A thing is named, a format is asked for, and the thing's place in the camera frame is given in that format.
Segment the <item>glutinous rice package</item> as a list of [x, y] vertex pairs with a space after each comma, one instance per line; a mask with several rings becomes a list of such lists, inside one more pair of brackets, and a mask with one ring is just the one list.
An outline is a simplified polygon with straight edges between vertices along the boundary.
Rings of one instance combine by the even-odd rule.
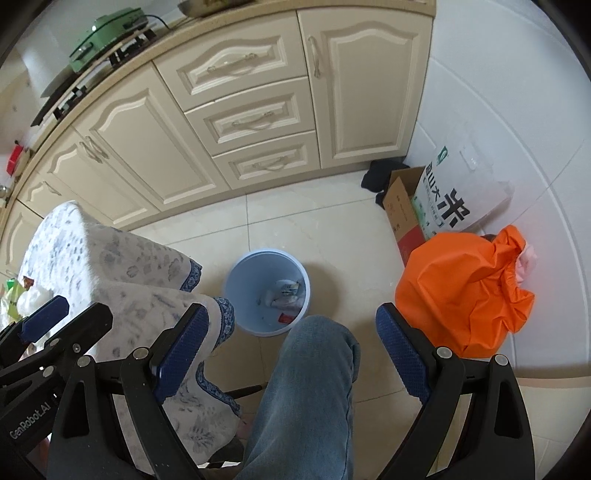
[[11, 278], [1, 287], [1, 329], [22, 319], [17, 308], [18, 300], [34, 285], [31, 278], [25, 277], [23, 281], [24, 283], [20, 283], [16, 278]]

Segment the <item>blue plastic trash bin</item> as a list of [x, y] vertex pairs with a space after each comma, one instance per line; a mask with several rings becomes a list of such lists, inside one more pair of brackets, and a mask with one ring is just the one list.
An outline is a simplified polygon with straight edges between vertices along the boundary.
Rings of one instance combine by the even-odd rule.
[[311, 279], [293, 255], [260, 249], [231, 268], [223, 296], [235, 309], [237, 327], [256, 337], [279, 336], [307, 316]]

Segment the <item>cream lower kitchen cabinets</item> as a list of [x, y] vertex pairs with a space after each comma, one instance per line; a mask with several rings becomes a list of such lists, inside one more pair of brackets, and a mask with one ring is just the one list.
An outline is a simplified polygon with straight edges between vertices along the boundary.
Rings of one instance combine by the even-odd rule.
[[54, 101], [1, 200], [1, 273], [74, 200], [129, 230], [408, 152], [433, 1], [259, 1], [182, 25]]

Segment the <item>round table floral tablecloth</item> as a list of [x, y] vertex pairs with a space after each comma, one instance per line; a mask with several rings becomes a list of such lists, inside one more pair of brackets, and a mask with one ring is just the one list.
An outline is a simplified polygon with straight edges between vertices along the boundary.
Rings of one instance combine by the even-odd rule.
[[193, 303], [204, 306], [204, 344], [179, 390], [163, 408], [196, 464], [204, 464], [235, 438], [240, 407], [204, 376], [204, 362], [235, 330], [228, 300], [197, 293], [200, 265], [138, 235], [103, 225], [74, 201], [55, 207], [37, 227], [18, 277], [67, 299], [75, 317], [99, 302], [113, 315], [111, 330], [89, 351], [97, 361], [124, 358], [149, 347]]

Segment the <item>orange plastic bag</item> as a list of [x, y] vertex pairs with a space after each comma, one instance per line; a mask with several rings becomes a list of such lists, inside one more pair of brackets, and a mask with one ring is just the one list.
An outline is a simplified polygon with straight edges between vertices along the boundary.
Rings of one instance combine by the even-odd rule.
[[410, 255], [394, 304], [432, 344], [463, 358], [489, 358], [533, 311], [535, 294], [521, 287], [527, 248], [513, 225], [494, 239], [439, 233]]

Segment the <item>person leg blue jeans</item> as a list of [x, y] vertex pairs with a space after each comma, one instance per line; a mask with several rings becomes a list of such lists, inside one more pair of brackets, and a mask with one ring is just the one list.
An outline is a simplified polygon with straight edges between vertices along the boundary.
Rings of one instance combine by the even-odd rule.
[[321, 315], [290, 330], [260, 401], [239, 479], [352, 479], [361, 348]]

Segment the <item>red container on counter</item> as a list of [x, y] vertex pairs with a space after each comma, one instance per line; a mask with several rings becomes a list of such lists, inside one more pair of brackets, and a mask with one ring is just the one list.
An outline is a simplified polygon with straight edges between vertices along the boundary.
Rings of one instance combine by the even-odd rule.
[[10, 177], [12, 177], [14, 175], [14, 172], [15, 172], [16, 167], [19, 162], [19, 157], [21, 156], [23, 151], [24, 151], [24, 147], [22, 145], [20, 145], [18, 142], [16, 142], [14, 144], [14, 147], [13, 147], [13, 150], [12, 150], [10, 156], [8, 157], [8, 161], [6, 164], [6, 172]]

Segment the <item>brown cardboard box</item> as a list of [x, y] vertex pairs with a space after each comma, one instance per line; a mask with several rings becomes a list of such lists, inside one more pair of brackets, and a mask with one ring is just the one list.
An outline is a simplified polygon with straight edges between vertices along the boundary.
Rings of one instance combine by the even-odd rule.
[[425, 243], [412, 204], [423, 170], [423, 167], [415, 167], [393, 171], [383, 201], [404, 265], [407, 265], [412, 252]]

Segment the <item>white rice sack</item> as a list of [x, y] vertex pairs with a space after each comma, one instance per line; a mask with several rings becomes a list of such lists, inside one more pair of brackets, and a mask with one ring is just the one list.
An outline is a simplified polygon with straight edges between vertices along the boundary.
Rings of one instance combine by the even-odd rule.
[[425, 165], [412, 206], [424, 237], [470, 231], [505, 208], [513, 185], [500, 179], [470, 132], [456, 130]]

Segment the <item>black cloth on floor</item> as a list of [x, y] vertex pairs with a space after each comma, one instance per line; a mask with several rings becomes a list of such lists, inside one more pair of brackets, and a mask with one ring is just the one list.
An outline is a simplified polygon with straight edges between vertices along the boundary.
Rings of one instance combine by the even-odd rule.
[[392, 173], [409, 168], [404, 160], [404, 157], [373, 160], [369, 170], [363, 175], [361, 187], [376, 194], [376, 204], [382, 209], [384, 209], [384, 199], [389, 189]]

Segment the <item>black gas stove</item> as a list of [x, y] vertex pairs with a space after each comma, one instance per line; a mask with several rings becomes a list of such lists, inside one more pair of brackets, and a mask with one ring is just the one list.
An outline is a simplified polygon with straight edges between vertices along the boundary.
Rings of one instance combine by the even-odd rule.
[[41, 126], [48, 117], [63, 120], [104, 78], [152, 44], [157, 35], [145, 26], [113, 43], [80, 71], [66, 66], [41, 94], [44, 101], [30, 126]]

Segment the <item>green electric cooking pot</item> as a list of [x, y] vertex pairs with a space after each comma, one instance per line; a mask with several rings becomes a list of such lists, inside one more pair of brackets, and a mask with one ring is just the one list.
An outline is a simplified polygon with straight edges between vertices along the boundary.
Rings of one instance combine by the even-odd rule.
[[75, 42], [69, 55], [69, 66], [75, 73], [82, 71], [96, 57], [147, 24], [141, 8], [127, 7], [97, 18]]

